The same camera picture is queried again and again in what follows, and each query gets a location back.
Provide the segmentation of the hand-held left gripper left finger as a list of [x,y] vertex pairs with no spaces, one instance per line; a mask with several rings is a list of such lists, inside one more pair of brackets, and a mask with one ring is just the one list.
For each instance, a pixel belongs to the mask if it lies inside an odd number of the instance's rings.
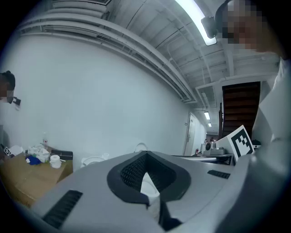
[[147,152],[140,152],[114,166],[108,172],[108,187],[119,199],[126,203],[148,204],[149,198],[140,192],[146,172]]

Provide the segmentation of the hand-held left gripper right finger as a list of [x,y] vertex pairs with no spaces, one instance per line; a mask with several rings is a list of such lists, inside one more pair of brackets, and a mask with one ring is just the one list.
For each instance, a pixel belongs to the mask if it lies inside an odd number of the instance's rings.
[[180,200],[191,184],[190,174],[182,167],[147,152],[146,172],[155,185],[159,195],[158,224],[169,231],[181,225],[181,221],[171,216],[167,203]]

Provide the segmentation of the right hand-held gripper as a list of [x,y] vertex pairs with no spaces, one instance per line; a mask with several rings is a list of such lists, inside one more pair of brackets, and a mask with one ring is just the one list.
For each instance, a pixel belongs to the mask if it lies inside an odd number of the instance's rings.
[[251,139],[243,125],[224,138],[207,143],[202,155],[206,157],[231,157],[231,165],[235,165],[241,156],[254,153]]

